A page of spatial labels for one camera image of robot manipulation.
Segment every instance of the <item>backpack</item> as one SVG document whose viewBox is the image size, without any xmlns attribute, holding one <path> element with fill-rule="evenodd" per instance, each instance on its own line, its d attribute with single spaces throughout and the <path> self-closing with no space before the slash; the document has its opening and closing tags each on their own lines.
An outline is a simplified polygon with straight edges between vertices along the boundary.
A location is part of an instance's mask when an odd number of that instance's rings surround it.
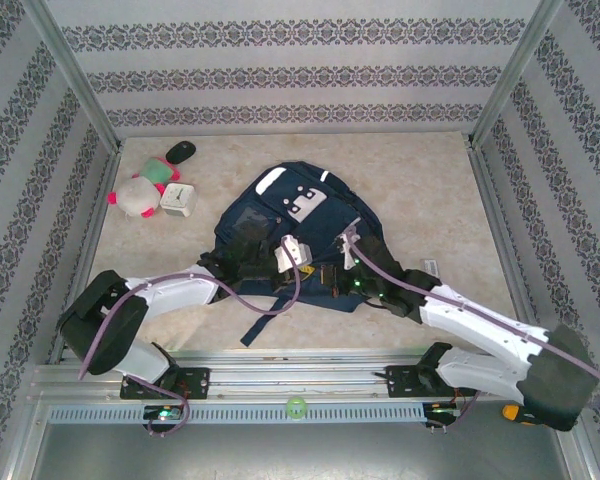
<svg viewBox="0 0 600 480">
<path fill-rule="evenodd" d="M 333 173 L 306 162 L 284 162 L 265 170 L 222 214 L 214 229 L 216 250 L 228 247 L 237 237 L 251 237 L 266 246 L 279 245 L 285 235 L 293 235 L 309 246 L 311 267 L 320 271 L 326 265 L 344 265 L 336 239 L 355 219 L 360 236 L 373 235 L 384 242 L 382 225 L 369 206 Z M 353 312 L 365 297 L 358 294 L 334 296 L 323 285 L 321 275 L 303 278 L 299 302 Z M 240 295 L 274 296 L 271 310 L 282 308 L 293 296 L 290 284 L 277 292 L 270 281 L 241 283 Z M 249 346 L 273 318 L 261 317 L 241 339 Z"/>
</svg>

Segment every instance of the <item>backpack strap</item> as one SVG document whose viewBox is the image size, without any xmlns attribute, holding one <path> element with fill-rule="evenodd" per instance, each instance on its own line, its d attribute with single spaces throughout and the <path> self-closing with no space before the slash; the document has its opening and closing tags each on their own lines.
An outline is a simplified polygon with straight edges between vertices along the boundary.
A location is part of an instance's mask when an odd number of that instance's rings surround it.
<svg viewBox="0 0 600 480">
<path fill-rule="evenodd" d="M 288 301 L 289 301 L 289 299 L 286 297 L 278 297 L 278 299 L 275 301 L 275 303 L 271 306 L 271 308 L 269 310 L 270 311 L 280 310 L 282 307 L 284 307 L 286 305 L 286 303 Z M 260 335 L 260 332 L 262 332 L 262 330 L 264 330 L 264 327 L 266 327 L 267 324 L 271 320 L 273 320 L 275 317 L 276 317 L 276 315 L 261 316 L 258 320 L 256 320 L 256 323 L 253 324 L 253 326 L 249 329 L 249 331 L 244 334 L 244 337 L 242 337 L 240 339 L 240 343 L 242 343 L 245 347 L 250 346 L 253 343 L 253 341 L 256 339 L 256 337 L 258 335 Z"/>
</svg>

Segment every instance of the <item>marble floor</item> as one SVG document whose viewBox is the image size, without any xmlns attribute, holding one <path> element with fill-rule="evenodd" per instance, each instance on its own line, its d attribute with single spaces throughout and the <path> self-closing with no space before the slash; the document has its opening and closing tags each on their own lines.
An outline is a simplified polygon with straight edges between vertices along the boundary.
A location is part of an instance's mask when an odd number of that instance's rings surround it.
<svg viewBox="0 0 600 480">
<path fill-rule="evenodd" d="M 221 213 L 265 168 L 302 159 L 343 179 L 377 213 L 387 244 L 403 267 L 438 261 L 440 275 L 469 298 L 514 316 L 513 306 L 460 133 L 244 135 L 190 137 L 197 153 L 181 164 L 193 184 L 192 216 L 159 211 L 129 218 L 110 206 L 92 277 L 113 268 L 123 277 L 152 276 L 195 263 L 213 247 Z M 185 138 L 126 140 L 116 184 L 150 156 Z M 250 298 L 268 308 L 273 301 Z M 240 338 L 258 318 L 232 299 L 181 309 L 145 322 L 139 337 L 169 350 L 244 348 Z M 252 348 L 426 348 L 450 334 L 361 305 L 353 314 L 298 304 L 276 317 Z"/>
</svg>

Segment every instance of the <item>pink plush toy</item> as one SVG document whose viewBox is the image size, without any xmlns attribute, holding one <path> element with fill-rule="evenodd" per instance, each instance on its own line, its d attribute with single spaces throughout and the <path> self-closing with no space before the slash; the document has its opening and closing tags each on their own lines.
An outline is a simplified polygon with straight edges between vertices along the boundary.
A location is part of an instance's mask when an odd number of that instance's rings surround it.
<svg viewBox="0 0 600 480">
<path fill-rule="evenodd" d="M 149 218 L 160 205 L 165 184 L 177 181 L 180 172 L 163 158 L 150 158 L 140 173 L 125 180 L 107 198 L 131 217 Z"/>
</svg>

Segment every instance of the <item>wall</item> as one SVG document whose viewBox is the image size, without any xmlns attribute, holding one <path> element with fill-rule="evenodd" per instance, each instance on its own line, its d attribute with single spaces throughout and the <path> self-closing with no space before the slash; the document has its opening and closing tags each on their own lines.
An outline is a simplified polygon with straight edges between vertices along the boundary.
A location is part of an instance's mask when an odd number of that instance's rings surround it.
<svg viewBox="0 0 600 480">
<path fill-rule="evenodd" d="M 49 0 L 120 137 L 470 132 L 538 0 Z"/>
<path fill-rule="evenodd" d="M 48 356 L 107 158 L 22 5 L 0 0 L 0 449 Z"/>
<path fill-rule="evenodd" d="M 482 147 L 538 321 L 600 368 L 600 1 L 561 6 Z"/>
</svg>

